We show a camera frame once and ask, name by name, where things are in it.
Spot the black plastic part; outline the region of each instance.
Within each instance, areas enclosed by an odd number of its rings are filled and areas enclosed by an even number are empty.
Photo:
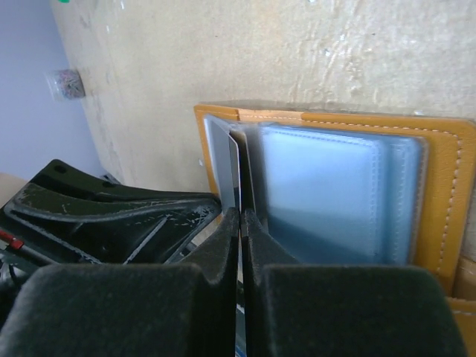
[[[246,211],[245,223],[248,356],[466,356],[443,291],[428,272],[297,266],[254,212]]]
[[[218,214],[210,193],[113,184],[54,160],[1,210],[0,231],[24,243],[4,261],[33,272],[50,263],[165,263]]]
[[[0,356],[233,356],[238,222],[229,210],[179,264],[39,269]]]

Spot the black foam block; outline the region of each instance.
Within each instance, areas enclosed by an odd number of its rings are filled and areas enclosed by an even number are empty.
[[[200,277],[198,266],[42,268],[1,331],[0,356],[187,356]]]
[[[269,356],[466,356],[422,269],[266,266],[262,283]]]

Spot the red part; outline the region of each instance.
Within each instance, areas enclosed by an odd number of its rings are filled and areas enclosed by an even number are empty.
[[[12,249],[20,249],[24,245],[21,240],[4,231],[0,231],[0,239],[8,243]]]

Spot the table surface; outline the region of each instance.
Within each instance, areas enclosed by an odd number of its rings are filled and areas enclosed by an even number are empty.
[[[197,103],[476,117],[472,0],[51,6],[101,163],[124,184],[208,190]],[[466,236],[476,260],[476,207]]]

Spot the tan leather cover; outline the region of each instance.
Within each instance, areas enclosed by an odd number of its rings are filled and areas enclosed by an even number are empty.
[[[451,118],[397,117],[384,115],[330,114],[232,109],[220,106],[196,106],[210,189],[216,183],[203,125],[206,114],[247,122],[273,121],[291,125],[379,132],[423,137],[428,142],[428,174],[422,221],[413,263],[433,272],[448,295],[471,356],[476,357],[476,301],[473,265],[460,257],[466,214],[475,180],[476,127],[467,120]],[[458,266],[457,281],[454,282]]]
[[[460,258],[452,296],[453,298],[476,301],[476,263],[472,260]]]
[[[471,357],[476,356],[476,301],[448,298],[449,306]]]

